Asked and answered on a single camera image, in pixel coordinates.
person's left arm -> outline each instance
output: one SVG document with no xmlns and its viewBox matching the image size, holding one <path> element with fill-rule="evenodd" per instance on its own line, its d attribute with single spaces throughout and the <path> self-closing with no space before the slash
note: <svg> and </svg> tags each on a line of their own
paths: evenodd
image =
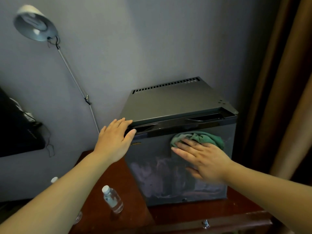
<svg viewBox="0 0 312 234">
<path fill-rule="evenodd" d="M 105 126 L 94 151 L 2 223 L 0 233 L 68 233 L 97 180 L 127 152 L 136 133 L 123 137 L 131 123 L 123 118 Z"/>
</svg>

lamp shade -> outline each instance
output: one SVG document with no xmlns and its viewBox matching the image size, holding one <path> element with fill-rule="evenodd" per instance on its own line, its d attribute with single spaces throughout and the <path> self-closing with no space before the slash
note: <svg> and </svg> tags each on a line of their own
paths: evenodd
<svg viewBox="0 0 312 234">
<path fill-rule="evenodd" d="M 25 37 L 36 41 L 47 41 L 58 35 L 54 24 L 31 5 L 24 5 L 18 10 L 14 27 Z"/>
</svg>

person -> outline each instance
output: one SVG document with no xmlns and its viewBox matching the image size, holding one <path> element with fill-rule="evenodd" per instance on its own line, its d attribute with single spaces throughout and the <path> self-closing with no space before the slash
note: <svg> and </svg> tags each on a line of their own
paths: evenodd
<svg viewBox="0 0 312 234">
<path fill-rule="evenodd" d="M 104 126 L 92 153 L 0 225 L 1 234 L 68 233 L 91 189 L 127 152 L 136 133 L 125 118 Z M 297 234 L 312 233 L 312 188 L 248 169 L 212 144 L 183 139 L 176 154 L 192 163 L 197 179 L 225 183 L 270 212 Z"/>
</svg>

wall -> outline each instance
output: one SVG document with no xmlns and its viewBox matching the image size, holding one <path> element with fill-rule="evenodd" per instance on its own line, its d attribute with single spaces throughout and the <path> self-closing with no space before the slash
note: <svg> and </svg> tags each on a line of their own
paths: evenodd
<svg viewBox="0 0 312 234">
<path fill-rule="evenodd" d="M 34 197 L 97 138 L 57 50 L 14 29 L 23 4 L 57 26 L 102 127 L 131 89 L 194 76 L 246 111 L 279 0 L 0 0 L 0 86 L 49 128 L 56 152 L 0 158 L 0 201 Z"/>
</svg>

wooden desk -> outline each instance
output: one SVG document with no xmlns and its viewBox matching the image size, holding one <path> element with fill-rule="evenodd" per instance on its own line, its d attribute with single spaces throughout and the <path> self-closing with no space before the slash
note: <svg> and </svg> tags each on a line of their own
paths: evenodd
<svg viewBox="0 0 312 234">
<path fill-rule="evenodd" d="M 92 151 L 85 151 L 79 163 Z M 115 215 L 103 199 L 102 187 L 116 189 L 124 209 Z M 225 232 L 249 227 L 269 226 L 271 215 L 261 207 L 228 188 L 228 199 L 160 205 L 147 208 L 124 159 L 112 164 L 100 177 L 82 207 L 82 219 L 70 234 L 87 233 L 174 233 L 180 230 Z M 209 229 L 202 228 L 208 219 Z"/>
</svg>

